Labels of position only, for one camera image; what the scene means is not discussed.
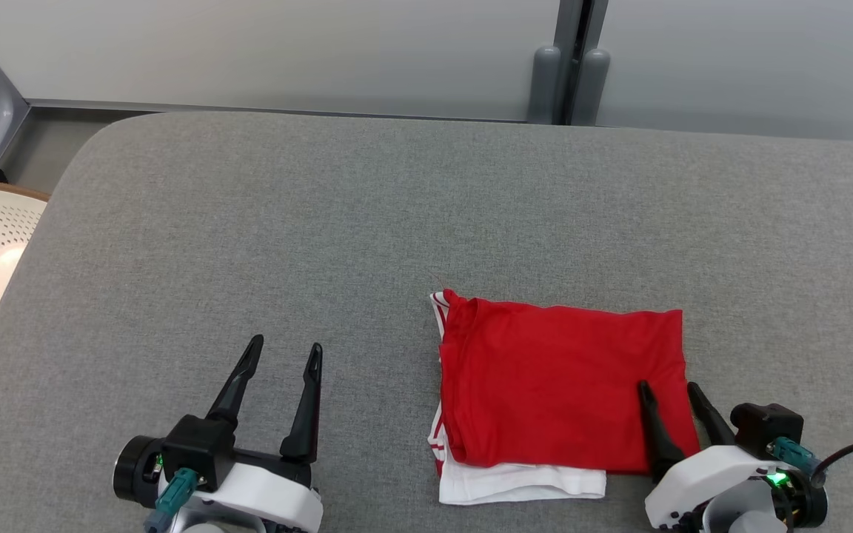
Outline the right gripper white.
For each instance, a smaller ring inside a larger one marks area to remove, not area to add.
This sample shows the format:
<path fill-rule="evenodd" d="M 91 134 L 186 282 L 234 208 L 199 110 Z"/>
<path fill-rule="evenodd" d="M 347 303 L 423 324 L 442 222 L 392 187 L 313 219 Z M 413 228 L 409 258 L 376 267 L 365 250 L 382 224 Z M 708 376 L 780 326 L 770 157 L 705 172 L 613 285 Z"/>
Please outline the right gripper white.
<path fill-rule="evenodd" d="M 650 526 L 677 532 L 786 532 L 765 476 L 786 467 L 735 446 L 735 433 L 696 382 L 687 383 L 692 412 L 711 446 L 685 459 L 670 438 L 648 381 L 638 384 L 644 455 L 653 482 L 644 500 Z"/>

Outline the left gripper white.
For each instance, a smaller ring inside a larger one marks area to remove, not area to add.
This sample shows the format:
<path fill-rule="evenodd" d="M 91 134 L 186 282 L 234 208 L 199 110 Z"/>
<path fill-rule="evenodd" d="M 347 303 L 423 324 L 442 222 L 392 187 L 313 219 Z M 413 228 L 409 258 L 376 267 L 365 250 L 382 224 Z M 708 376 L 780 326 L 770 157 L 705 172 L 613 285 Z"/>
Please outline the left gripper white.
<path fill-rule="evenodd" d="M 264 336 L 253 336 L 224 382 L 207 420 L 239 424 L 241 402 L 254 377 Z M 318 532 L 321 494 L 312 485 L 321 421 L 323 347 L 312 345 L 304 390 L 280 455 L 230 444 L 162 444 L 156 449 L 158 532 Z"/>

